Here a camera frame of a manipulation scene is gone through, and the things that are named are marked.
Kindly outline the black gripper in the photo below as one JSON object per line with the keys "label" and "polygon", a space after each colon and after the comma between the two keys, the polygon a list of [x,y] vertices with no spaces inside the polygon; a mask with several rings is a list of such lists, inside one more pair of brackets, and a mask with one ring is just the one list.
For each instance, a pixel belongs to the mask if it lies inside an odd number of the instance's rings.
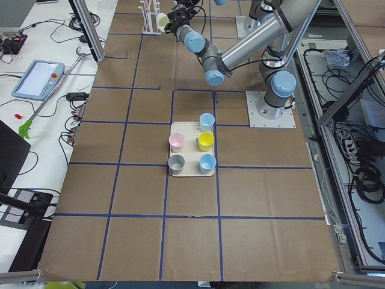
{"label": "black gripper", "polygon": [[194,9],[200,8],[200,0],[177,0],[178,9]]}
{"label": "black gripper", "polygon": [[167,14],[169,22],[164,30],[166,34],[176,34],[177,29],[182,25],[189,25],[189,13],[185,9],[179,9]]}

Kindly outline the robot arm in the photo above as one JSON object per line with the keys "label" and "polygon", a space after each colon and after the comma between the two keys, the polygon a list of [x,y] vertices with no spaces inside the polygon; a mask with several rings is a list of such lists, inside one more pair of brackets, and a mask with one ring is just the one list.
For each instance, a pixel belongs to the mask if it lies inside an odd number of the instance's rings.
{"label": "robot arm", "polygon": [[157,15],[159,29],[174,34],[200,60],[205,80],[213,87],[221,85],[225,77],[232,76],[246,59],[263,51],[257,63],[266,92],[256,109],[266,119],[278,119],[297,85],[297,80],[285,66],[291,61],[320,2],[252,1],[244,23],[246,36],[224,52],[190,25],[197,13],[196,4],[197,1],[175,1],[169,14]]}
{"label": "robot arm", "polygon": [[216,5],[214,1],[199,1],[206,11],[206,21],[212,26],[234,25],[235,16],[248,16],[251,1],[226,1],[223,5]]}

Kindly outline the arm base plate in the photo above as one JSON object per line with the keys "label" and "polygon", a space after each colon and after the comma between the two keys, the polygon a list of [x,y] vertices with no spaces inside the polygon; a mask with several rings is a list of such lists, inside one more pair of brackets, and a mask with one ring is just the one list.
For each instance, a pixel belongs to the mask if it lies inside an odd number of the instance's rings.
{"label": "arm base plate", "polygon": [[262,20],[254,20],[249,16],[236,16],[236,30],[238,39],[251,34],[263,21],[267,20],[268,16],[265,16]]}
{"label": "arm base plate", "polygon": [[246,103],[251,128],[295,129],[293,109],[287,100],[281,108],[265,102],[265,92],[246,91]]}

